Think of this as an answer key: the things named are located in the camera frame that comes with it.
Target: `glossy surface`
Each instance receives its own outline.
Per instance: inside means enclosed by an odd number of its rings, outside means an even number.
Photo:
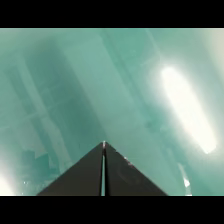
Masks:
[[[0,194],[36,195],[106,140],[168,195],[224,195],[223,37],[0,29]]]

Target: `black bar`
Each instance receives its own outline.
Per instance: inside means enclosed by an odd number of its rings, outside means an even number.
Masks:
[[[102,158],[100,143],[38,196],[100,196]]]
[[[108,143],[104,153],[105,196],[166,196]]]

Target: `teal surface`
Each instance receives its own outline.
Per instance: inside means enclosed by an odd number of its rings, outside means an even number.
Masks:
[[[223,29],[0,29],[0,194],[36,195],[105,140],[169,195],[224,195],[223,37]],[[166,68],[184,77],[200,110],[186,112],[193,103],[171,74],[178,115]],[[49,167],[24,152],[48,155]]]

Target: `glass surface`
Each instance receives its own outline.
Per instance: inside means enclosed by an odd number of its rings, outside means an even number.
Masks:
[[[168,195],[224,195],[224,30],[0,29],[0,195],[107,141]]]

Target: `green surface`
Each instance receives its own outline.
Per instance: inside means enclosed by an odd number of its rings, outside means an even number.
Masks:
[[[169,195],[224,195],[223,37],[222,29],[0,29],[0,194],[36,195],[105,140]],[[164,66],[197,95],[212,152],[177,119]],[[52,172],[41,162],[31,172],[24,151],[47,154]]]

